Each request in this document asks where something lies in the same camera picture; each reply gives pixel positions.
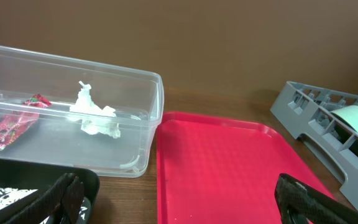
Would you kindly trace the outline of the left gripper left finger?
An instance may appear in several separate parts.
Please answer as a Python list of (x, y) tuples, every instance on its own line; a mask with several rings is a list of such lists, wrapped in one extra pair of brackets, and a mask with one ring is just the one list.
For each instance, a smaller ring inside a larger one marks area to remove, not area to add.
[(85, 186), (74, 173), (64, 173), (51, 186), (36, 190), (6, 207), (4, 223), (40, 223), (53, 217), (54, 223), (76, 223)]

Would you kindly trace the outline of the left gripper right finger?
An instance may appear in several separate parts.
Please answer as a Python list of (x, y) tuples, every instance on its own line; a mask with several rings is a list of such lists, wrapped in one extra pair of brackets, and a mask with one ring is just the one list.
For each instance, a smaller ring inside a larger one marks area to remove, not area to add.
[(283, 224), (358, 224), (358, 212), (289, 174), (279, 175), (275, 201)]

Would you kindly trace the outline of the white tissue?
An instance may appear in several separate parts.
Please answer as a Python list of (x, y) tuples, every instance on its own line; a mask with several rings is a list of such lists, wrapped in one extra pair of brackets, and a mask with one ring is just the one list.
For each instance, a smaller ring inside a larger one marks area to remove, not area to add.
[(69, 112), (80, 113), (80, 115), (68, 115), (70, 121), (81, 120), (81, 130), (89, 135), (105, 134), (113, 139), (121, 137), (119, 123), (112, 122), (110, 118), (116, 117), (116, 110), (110, 106), (101, 109), (91, 99), (90, 84), (79, 81), (81, 90), (78, 92), (76, 103), (70, 106)]

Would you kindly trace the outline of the red snack wrapper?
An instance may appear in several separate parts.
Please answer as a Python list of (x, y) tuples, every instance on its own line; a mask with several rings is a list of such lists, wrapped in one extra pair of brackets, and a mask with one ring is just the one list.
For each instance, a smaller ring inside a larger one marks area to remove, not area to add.
[(0, 117), (0, 151), (16, 141), (39, 119), (39, 114), (14, 111)]

